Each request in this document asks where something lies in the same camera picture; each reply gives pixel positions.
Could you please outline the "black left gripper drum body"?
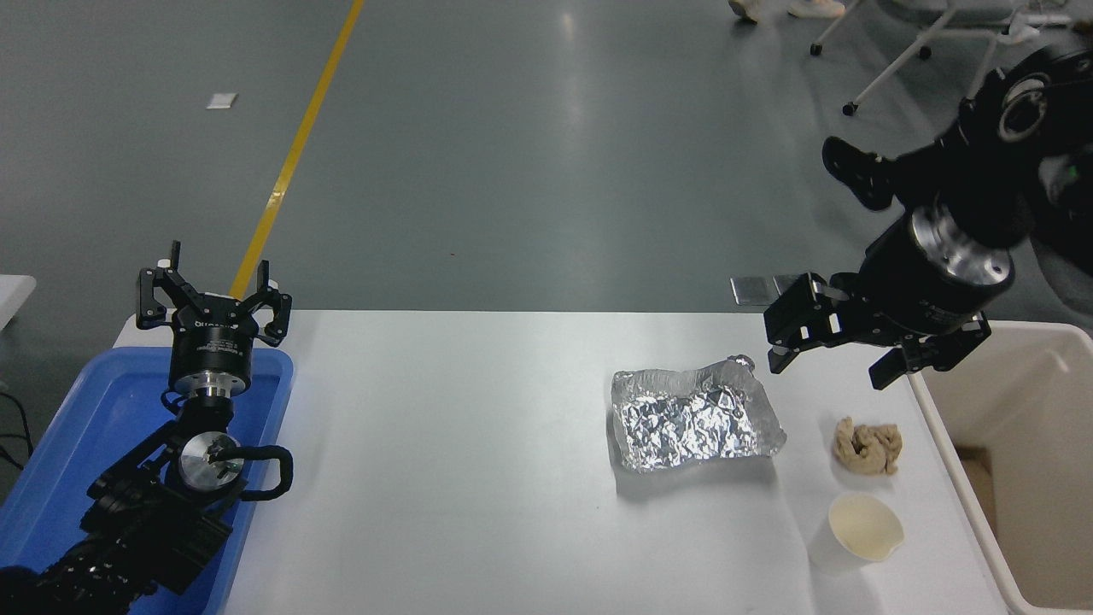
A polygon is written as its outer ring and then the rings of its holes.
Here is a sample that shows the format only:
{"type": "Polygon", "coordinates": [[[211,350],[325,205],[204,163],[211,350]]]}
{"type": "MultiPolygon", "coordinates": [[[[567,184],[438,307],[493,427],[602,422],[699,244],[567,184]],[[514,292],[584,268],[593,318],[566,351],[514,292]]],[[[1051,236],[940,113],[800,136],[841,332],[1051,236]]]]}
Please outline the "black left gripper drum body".
{"type": "Polygon", "coordinates": [[[195,397],[212,389],[213,397],[234,397],[250,388],[257,324],[240,301],[200,296],[197,304],[176,307],[171,327],[171,390],[195,397]]]}

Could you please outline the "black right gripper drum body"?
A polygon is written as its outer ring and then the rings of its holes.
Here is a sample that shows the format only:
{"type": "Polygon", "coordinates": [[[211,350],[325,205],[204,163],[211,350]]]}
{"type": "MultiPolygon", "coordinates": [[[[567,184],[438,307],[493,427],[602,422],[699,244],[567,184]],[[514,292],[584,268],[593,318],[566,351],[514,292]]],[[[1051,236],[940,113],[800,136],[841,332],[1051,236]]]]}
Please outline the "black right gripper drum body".
{"type": "Polygon", "coordinates": [[[996,251],[952,218],[900,218],[866,250],[857,292],[895,324],[948,334],[996,296],[996,251]]]}

